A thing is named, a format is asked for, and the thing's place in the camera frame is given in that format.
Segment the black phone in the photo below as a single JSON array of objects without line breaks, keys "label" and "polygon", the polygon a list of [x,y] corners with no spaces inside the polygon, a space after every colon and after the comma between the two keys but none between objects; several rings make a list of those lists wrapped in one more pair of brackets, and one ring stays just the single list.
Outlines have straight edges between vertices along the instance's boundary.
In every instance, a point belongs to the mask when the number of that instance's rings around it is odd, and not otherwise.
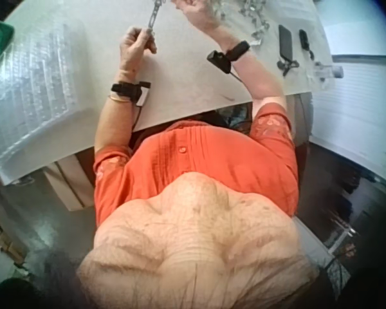
[{"label": "black phone", "polygon": [[279,44],[280,56],[289,62],[293,61],[293,43],[291,40],[291,32],[281,24],[279,25]]}]

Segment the white table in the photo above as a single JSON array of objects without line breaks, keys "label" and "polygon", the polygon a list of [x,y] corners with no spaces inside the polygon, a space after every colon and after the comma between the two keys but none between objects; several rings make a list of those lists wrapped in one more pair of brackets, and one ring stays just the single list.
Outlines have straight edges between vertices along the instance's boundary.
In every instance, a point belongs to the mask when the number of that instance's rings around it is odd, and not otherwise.
[{"label": "white table", "polygon": [[[320,91],[333,85],[331,81],[323,85],[311,78],[313,62],[300,47],[299,29],[307,31],[316,61],[332,64],[332,58],[313,2],[294,1],[305,3],[314,20],[303,23],[277,16],[269,11],[268,3],[266,17],[270,29],[263,44],[253,49],[265,66],[283,82],[287,95]],[[29,27],[53,17],[57,11],[61,11],[63,18],[78,21],[83,27],[91,70],[90,79],[84,77],[84,82],[88,83],[92,96],[85,113],[38,137],[0,167],[5,184],[93,146],[98,115],[118,66],[119,40],[130,25],[146,26],[152,9],[152,0],[68,0],[65,4],[63,0],[58,3],[25,0],[8,17],[6,22],[15,27],[16,36],[28,35]],[[285,79],[277,68],[280,60],[279,24],[292,31],[293,57],[300,63],[300,68],[290,70]],[[232,27],[232,30],[240,38],[252,40],[248,25]],[[170,0],[160,8],[154,32],[158,54],[147,57],[140,74],[140,79],[152,82],[152,89],[136,130],[250,100],[242,84],[206,61],[207,55],[217,49],[216,44],[189,25]]]}]

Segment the plastic sheet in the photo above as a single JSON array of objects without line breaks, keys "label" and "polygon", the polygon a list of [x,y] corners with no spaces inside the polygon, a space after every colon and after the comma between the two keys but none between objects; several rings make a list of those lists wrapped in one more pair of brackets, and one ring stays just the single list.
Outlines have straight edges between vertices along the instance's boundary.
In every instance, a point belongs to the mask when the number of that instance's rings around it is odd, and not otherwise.
[{"label": "plastic sheet", "polygon": [[43,21],[0,57],[0,164],[38,134],[80,112],[75,46],[80,25]]}]

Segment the clear plastic bottle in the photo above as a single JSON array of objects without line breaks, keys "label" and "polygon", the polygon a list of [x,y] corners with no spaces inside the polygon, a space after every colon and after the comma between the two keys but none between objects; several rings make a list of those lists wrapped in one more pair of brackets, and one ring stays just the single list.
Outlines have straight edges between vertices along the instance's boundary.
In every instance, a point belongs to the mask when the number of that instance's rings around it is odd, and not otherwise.
[{"label": "clear plastic bottle", "polygon": [[315,76],[320,80],[324,79],[342,79],[344,71],[342,66],[325,66],[320,62],[315,63]]}]

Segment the sleeve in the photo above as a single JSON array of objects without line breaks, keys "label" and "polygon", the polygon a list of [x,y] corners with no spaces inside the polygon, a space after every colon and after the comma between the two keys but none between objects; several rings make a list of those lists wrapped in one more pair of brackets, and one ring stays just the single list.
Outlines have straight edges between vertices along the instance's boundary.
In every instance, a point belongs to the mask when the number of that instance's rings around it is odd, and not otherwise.
[{"label": "sleeve", "polygon": [[273,152],[291,171],[296,181],[297,161],[286,110],[279,104],[267,103],[257,112],[250,137]]},{"label": "sleeve", "polygon": [[97,227],[125,202],[125,165],[130,160],[128,147],[107,146],[97,151],[93,170],[96,174],[95,210]]}]

